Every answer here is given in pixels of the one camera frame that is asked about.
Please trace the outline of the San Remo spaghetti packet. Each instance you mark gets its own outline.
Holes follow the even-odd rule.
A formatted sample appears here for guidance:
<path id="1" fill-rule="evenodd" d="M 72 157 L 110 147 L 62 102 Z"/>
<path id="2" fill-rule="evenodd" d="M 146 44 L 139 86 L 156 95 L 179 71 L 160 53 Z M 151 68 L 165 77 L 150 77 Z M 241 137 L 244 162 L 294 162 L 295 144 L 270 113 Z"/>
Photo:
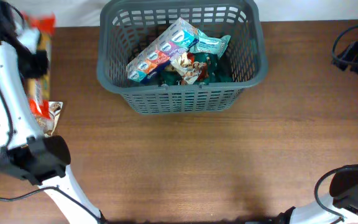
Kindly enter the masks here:
<path id="1" fill-rule="evenodd" d="M 49 113 L 50 99 L 50 64 L 52 36 L 55 33 L 55 16 L 24 16 L 30 28 L 39 31 L 35 51 L 35 68 L 37 76 L 27 79 L 29 106 L 36 118 L 51 119 Z"/>

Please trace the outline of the grey plastic shopping basket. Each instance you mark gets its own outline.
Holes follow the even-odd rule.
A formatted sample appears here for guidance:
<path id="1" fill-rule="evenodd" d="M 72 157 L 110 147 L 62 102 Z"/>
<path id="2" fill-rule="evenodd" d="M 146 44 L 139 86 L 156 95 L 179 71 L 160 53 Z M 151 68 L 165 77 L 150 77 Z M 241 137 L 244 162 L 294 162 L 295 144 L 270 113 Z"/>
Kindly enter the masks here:
<path id="1" fill-rule="evenodd" d="M 210 37 L 230 35 L 223 69 L 232 80 L 206 85 L 171 85 L 129 80 L 126 65 L 165 29 L 182 18 Z M 100 13 L 97 79 L 140 114 L 228 109 L 268 72 L 259 10 L 253 0 L 109 1 Z"/>

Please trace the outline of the white Kleenex tissue multipack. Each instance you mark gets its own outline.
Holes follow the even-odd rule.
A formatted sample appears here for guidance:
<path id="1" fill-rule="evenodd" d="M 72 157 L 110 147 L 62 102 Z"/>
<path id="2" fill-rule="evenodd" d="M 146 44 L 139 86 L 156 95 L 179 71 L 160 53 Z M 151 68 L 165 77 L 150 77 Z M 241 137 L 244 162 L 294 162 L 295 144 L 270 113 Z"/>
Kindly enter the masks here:
<path id="1" fill-rule="evenodd" d="M 126 66 L 127 78 L 147 83 L 172 60 L 189 51 L 199 41 L 198 29 L 178 18 Z"/>

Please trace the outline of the green Nescafe coffee bag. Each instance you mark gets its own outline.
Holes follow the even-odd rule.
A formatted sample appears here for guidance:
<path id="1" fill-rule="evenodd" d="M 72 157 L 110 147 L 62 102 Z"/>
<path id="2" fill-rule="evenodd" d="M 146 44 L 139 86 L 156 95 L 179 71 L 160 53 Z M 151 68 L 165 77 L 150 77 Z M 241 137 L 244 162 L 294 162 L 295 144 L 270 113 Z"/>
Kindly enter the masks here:
<path id="1" fill-rule="evenodd" d="M 225 62 L 221 58 L 219 59 L 217 55 L 209 53 L 197 53 L 195 55 L 195 60 L 197 62 L 206 62 L 208 65 L 207 72 L 208 75 L 206 78 L 196 81 L 192 85 L 209 85 L 210 83 L 226 83 L 233 82 L 229 71 L 224 68 Z M 183 81 L 179 73 L 172 67 L 172 65 L 166 66 L 158 74 L 159 82 L 161 85 L 187 85 Z"/>

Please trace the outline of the beige brown snack bag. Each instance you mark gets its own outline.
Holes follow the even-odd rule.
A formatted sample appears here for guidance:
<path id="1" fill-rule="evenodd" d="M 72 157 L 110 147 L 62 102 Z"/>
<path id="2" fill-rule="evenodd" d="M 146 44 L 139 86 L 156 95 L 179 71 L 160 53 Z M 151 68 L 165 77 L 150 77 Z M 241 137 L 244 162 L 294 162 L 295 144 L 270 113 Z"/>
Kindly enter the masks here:
<path id="1" fill-rule="evenodd" d="M 206 62 L 197 62 L 192 53 L 182 53 L 171 60 L 172 67 L 179 73 L 187 85 L 192 85 L 207 77 L 208 65 Z"/>

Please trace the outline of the light blue snack packet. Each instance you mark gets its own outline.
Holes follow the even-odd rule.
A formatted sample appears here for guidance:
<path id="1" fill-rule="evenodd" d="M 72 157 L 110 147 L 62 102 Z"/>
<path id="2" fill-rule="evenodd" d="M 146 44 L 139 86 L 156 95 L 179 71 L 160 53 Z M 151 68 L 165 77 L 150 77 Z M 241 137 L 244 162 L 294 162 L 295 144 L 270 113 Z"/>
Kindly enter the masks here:
<path id="1" fill-rule="evenodd" d="M 190 53 L 209 53 L 221 58 L 228 47 L 230 39 L 230 35 L 224 35 L 221 38 L 208 37 L 198 29 L 198 42 L 190 48 Z"/>

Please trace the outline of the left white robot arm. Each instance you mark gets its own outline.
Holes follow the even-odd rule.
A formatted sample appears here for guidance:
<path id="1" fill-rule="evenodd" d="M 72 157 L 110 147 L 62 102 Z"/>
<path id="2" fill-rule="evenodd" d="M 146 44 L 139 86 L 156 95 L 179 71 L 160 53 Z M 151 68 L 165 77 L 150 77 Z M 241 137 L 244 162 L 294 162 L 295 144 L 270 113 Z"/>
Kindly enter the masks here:
<path id="1" fill-rule="evenodd" d="M 105 223 L 71 171 L 65 140 L 38 122 L 50 116 L 40 82 L 49 78 L 53 26 L 53 17 L 35 20 L 0 1 L 0 172 L 45 192 L 70 223 Z"/>

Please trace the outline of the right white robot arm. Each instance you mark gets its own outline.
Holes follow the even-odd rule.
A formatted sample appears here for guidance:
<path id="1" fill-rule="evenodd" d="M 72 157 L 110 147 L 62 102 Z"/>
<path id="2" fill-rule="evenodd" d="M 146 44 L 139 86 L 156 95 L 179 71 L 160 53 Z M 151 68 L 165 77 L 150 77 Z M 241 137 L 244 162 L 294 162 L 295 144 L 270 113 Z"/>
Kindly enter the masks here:
<path id="1" fill-rule="evenodd" d="M 358 41 L 334 55 L 333 64 L 358 74 Z M 292 207 L 269 223 L 358 223 L 358 164 L 324 174 L 314 187 L 315 201 Z"/>

